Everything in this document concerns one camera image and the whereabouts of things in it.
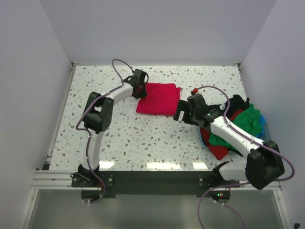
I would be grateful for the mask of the pink red t-shirt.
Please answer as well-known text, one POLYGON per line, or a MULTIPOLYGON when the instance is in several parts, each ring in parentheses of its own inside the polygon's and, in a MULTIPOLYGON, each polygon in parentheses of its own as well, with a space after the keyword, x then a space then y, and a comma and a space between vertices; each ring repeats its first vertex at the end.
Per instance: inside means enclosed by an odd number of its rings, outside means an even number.
POLYGON ((137 113, 164 116, 175 114, 181 87, 174 83, 147 83, 146 92, 147 95, 138 102, 137 113))

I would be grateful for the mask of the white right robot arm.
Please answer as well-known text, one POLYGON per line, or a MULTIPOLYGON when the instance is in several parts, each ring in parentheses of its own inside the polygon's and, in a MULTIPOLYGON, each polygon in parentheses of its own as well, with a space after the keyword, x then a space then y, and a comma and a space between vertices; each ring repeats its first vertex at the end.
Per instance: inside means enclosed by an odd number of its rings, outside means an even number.
POLYGON ((221 137, 244 158, 242 162, 223 162, 213 169, 209 181, 217 187, 224 187, 234 181, 247 181, 256 189, 263 189, 285 173, 278 145, 265 142, 233 124, 223 112, 211 109, 201 94, 193 94, 186 101, 179 100, 174 120, 205 128, 221 137))

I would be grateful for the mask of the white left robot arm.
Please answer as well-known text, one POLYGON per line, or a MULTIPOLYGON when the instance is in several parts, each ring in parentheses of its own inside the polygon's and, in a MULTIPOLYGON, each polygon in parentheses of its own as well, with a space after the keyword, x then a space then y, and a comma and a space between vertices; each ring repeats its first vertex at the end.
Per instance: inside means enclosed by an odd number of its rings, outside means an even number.
POLYGON ((102 138, 112 121, 113 108, 119 102, 134 97, 141 99, 147 96, 146 84, 148 73, 136 69, 131 76, 122 80, 121 85, 108 92, 99 94, 90 93, 84 112, 76 124, 76 130, 86 131, 89 134, 85 150, 86 162, 81 163, 79 168, 87 169, 82 175, 82 182, 88 187, 98 184, 99 155, 102 138))

